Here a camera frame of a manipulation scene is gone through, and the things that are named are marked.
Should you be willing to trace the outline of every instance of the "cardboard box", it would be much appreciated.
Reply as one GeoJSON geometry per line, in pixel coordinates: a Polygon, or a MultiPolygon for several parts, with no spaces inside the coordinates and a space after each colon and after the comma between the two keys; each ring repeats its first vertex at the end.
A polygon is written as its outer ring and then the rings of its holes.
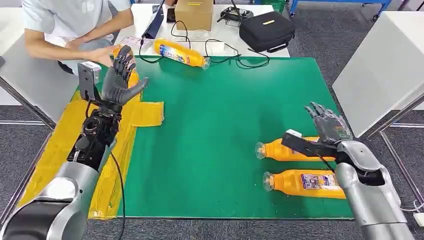
{"type": "MultiPolygon", "coordinates": [[[[175,7],[175,20],[182,21],[187,30],[206,30],[212,28],[212,6],[214,0],[178,0],[175,7]]],[[[185,30],[179,22],[176,29],[185,30]]]]}

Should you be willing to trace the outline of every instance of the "robotic arm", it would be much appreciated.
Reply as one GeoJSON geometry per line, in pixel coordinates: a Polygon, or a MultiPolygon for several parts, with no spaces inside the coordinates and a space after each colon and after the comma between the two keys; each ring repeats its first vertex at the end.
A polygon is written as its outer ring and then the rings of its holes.
{"type": "Polygon", "coordinates": [[[319,141],[307,141],[288,130],[281,143],[308,157],[335,157],[337,182],[366,240],[413,240],[388,170],[367,146],[352,140],[342,117],[311,104],[314,109],[305,108],[319,133],[319,141]]]}
{"type": "Polygon", "coordinates": [[[115,146],[122,106],[148,83],[128,88],[135,67],[131,48],[124,46],[108,69],[101,97],[90,64],[78,67],[81,97],[99,106],[82,124],[67,161],[31,202],[16,210],[1,229],[2,240],[78,240],[87,225],[90,203],[103,166],[115,146]]]}

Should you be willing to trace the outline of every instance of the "bottle cap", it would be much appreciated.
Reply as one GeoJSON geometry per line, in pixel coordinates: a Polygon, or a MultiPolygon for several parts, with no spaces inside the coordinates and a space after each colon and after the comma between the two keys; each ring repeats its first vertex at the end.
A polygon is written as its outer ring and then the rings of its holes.
{"type": "Polygon", "coordinates": [[[263,188],[269,192],[274,189],[274,174],[266,171],[263,173],[263,188]]]}
{"type": "Polygon", "coordinates": [[[209,66],[211,65],[211,58],[210,57],[204,57],[203,58],[203,66],[201,66],[201,68],[203,70],[206,70],[209,68],[209,66]]]}
{"type": "Polygon", "coordinates": [[[256,143],[256,157],[258,159],[263,159],[266,157],[267,155],[267,149],[265,148],[265,144],[263,144],[262,142],[258,141],[256,143]]]}

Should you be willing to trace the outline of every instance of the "person's arm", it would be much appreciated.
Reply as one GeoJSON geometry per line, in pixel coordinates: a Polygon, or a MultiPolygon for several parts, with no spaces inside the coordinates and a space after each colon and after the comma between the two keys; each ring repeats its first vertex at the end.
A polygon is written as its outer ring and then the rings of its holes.
{"type": "Polygon", "coordinates": [[[93,51],[80,51],[57,46],[47,42],[44,33],[36,30],[25,29],[25,47],[32,57],[52,60],[78,60],[85,59],[111,66],[109,54],[117,46],[99,48],[93,51]]]}
{"type": "Polygon", "coordinates": [[[131,9],[125,9],[123,11],[119,11],[116,16],[114,16],[111,20],[106,22],[105,24],[95,27],[93,30],[89,31],[84,36],[75,38],[74,40],[68,42],[66,44],[67,48],[70,49],[78,49],[81,44],[87,43],[91,40],[98,39],[109,35],[118,30],[124,29],[128,26],[133,25],[134,17],[131,9]]]}
{"type": "Polygon", "coordinates": [[[165,4],[168,6],[173,6],[177,0],[165,0],[165,4]]]}

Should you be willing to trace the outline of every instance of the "light blue shirt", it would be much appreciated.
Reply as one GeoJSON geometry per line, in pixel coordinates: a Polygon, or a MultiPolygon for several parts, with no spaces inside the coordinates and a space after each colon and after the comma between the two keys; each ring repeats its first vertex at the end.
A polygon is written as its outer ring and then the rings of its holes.
{"type": "MultiPolygon", "coordinates": [[[[118,11],[130,8],[129,0],[109,1],[118,11]]],[[[112,18],[108,0],[22,0],[22,8],[26,29],[62,47],[112,18]]]]}

